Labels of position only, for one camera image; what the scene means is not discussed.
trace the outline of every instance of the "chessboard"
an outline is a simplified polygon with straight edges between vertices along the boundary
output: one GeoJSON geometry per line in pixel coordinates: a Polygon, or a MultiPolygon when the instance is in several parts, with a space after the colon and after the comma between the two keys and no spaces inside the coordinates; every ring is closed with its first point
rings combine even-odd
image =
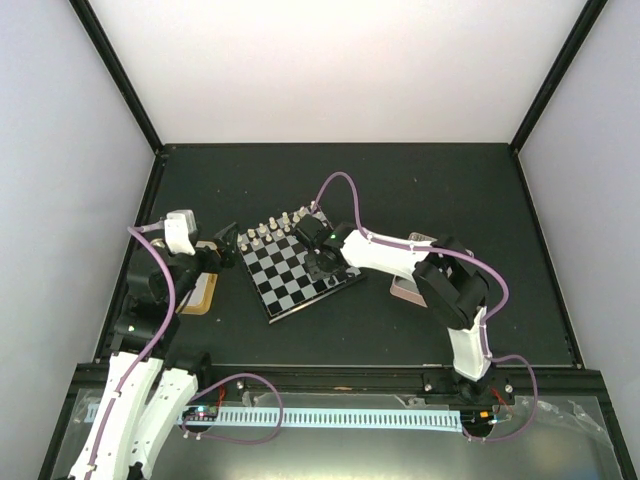
{"type": "MultiPolygon", "coordinates": [[[[307,251],[293,236],[301,217],[311,215],[301,207],[238,235],[238,250],[269,323],[291,315],[312,303],[361,280],[365,275],[350,267],[329,278],[312,281],[304,269],[307,251]]],[[[321,210],[313,216],[332,228],[321,210]]]]}

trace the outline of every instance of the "black table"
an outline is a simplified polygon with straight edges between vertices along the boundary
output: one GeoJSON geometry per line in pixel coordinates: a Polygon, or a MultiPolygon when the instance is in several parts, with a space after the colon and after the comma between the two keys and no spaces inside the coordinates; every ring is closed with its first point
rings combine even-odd
{"type": "MultiPolygon", "coordinates": [[[[237,221],[257,226],[308,204],[336,170],[349,173],[363,224],[406,238],[412,231],[457,237],[508,281],[511,300],[489,322],[495,355],[517,352],[536,365],[571,365],[572,334],[537,231],[518,160],[506,144],[260,144],[173,146],[151,220],[190,208],[206,240],[237,221]]],[[[344,180],[322,207],[353,220],[344,180]]],[[[450,365],[446,329],[430,312],[389,294],[391,277],[369,277],[269,325],[242,266],[225,271],[213,307],[183,316],[176,348],[206,350],[216,364],[450,365]]],[[[500,298],[493,285],[490,305],[500,298]]]]}

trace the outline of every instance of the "white panel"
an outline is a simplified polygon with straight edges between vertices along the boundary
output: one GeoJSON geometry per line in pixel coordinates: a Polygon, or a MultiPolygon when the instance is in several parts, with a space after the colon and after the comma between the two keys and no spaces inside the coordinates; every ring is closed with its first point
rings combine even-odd
{"type": "Polygon", "coordinates": [[[0,2],[0,478],[90,361],[153,155],[69,2],[0,2]]]}
{"type": "Polygon", "coordinates": [[[93,0],[164,142],[510,141],[585,0],[93,0]]]}
{"type": "Polygon", "coordinates": [[[522,152],[585,362],[640,472],[640,2],[609,2],[522,152]]]}

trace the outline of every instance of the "perforated white rail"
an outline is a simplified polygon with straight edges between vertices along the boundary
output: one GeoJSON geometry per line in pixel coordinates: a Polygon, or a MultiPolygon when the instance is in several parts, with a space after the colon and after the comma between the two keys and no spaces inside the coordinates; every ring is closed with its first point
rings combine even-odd
{"type": "MultiPolygon", "coordinates": [[[[89,406],[85,422],[93,422],[89,406]]],[[[274,427],[277,408],[222,407],[215,420],[193,420],[191,426],[274,427]]],[[[285,408],[283,427],[438,430],[461,432],[460,412],[447,410],[368,410],[333,408],[285,408]]]]}

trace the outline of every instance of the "black frame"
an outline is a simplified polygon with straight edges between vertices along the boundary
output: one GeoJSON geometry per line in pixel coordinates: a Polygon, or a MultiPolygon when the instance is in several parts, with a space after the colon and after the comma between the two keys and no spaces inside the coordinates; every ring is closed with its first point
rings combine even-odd
{"type": "MultiPolygon", "coordinates": [[[[106,33],[102,29],[100,22],[89,0],[69,0],[76,11],[80,21],[82,22],[87,34],[94,43],[98,53],[103,59],[109,73],[111,74],[118,89],[122,93],[127,105],[138,122],[142,132],[144,133],[151,149],[156,154],[156,158],[151,170],[149,180],[144,192],[142,203],[136,224],[144,224],[149,220],[151,208],[155,201],[158,187],[162,180],[164,167],[166,164],[165,151],[168,147],[164,145],[158,137],[151,120],[145,112],[138,95],[131,84],[124,67],[118,60],[118,57],[111,46],[106,33]]],[[[527,187],[527,183],[522,172],[522,167],[518,154],[525,144],[527,138],[533,131],[537,121],[544,112],[545,107],[549,103],[553,93],[558,87],[564,74],[567,72],[571,62],[575,58],[577,52],[585,41],[591,28],[595,24],[602,9],[606,5],[607,0],[587,0],[584,8],[562,49],[560,50],[555,62],[553,63],[549,73],[547,74],[540,90],[538,91],[531,107],[529,108],[525,118],[509,147],[513,153],[513,161],[516,162],[523,188],[529,199],[529,205],[533,218],[535,220],[536,230],[542,244],[545,246],[545,257],[550,272],[552,272],[554,287],[557,294],[558,304],[560,305],[565,319],[565,326],[569,332],[567,342],[573,349],[576,364],[573,368],[540,368],[536,369],[536,376],[539,383],[539,391],[541,395],[565,395],[565,396],[595,396],[598,399],[601,411],[603,413],[609,436],[614,444],[616,457],[625,479],[637,479],[629,452],[626,448],[620,425],[616,414],[613,410],[611,400],[607,393],[607,389],[600,372],[593,370],[585,370],[582,368],[583,360],[578,343],[573,332],[571,321],[562,298],[560,287],[555,276],[555,272],[551,263],[546,242],[538,222],[538,218],[531,201],[531,196],[527,187]]],[[[108,355],[107,340],[109,329],[113,321],[117,317],[126,293],[125,274],[127,265],[133,252],[134,243],[131,241],[127,247],[122,268],[118,275],[116,288],[109,305],[103,330],[98,342],[98,348],[95,353],[95,364],[78,365],[73,377],[73,381],[65,398],[62,411],[47,451],[39,479],[45,480],[51,478],[55,459],[58,455],[66,426],[68,424],[73,405],[75,403],[78,391],[83,388],[102,388],[107,378],[107,366],[101,360],[106,359],[108,355]]],[[[238,373],[240,367],[216,367],[216,375],[221,378],[233,373],[238,373]]],[[[524,368],[508,367],[510,382],[514,388],[521,394],[531,394],[531,382],[529,374],[524,368]]],[[[323,391],[328,389],[329,385],[353,384],[356,386],[354,391],[360,388],[366,388],[367,391],[394,391],[396,393],[422,394],[424,393],[425,377],[433,375],[449,375],[450,371],[442,367],[413,369],[413,368],[259,368],[252,369],[253,373],[261,374],[269,379],[276,386],[281,386],[285,391],[304,390],[304,391],[323,391]]]]}

